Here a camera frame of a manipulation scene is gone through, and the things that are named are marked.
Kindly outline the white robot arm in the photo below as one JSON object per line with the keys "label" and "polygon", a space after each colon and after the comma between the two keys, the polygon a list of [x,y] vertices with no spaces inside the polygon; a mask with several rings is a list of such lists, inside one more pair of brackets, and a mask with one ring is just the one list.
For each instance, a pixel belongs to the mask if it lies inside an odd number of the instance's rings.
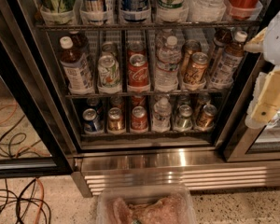
{"label": "white robot arm", "polygon": [[274,65],[268,74],[259,73],[247,109],[245,125],[258,129],[267,125],[280,109],[280,11],[266,28],[245,44],[244,49],[262,53],[264,60]]}

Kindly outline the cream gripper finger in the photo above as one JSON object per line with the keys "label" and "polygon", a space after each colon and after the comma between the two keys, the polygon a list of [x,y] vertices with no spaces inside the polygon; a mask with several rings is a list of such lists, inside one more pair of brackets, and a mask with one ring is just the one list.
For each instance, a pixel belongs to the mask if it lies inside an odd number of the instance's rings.
{"label": "cream gripper finger", "polygon": [[263,42],[266,35],[267,28],[263,28],[251,40],[245,43],[244,50],[250,53],[262,53]]}
{"label": "cream gripper finger", "polygon": [[259,123],[268,123],[280,109],[280,66],[276,66],[265,78],[251,118]]}

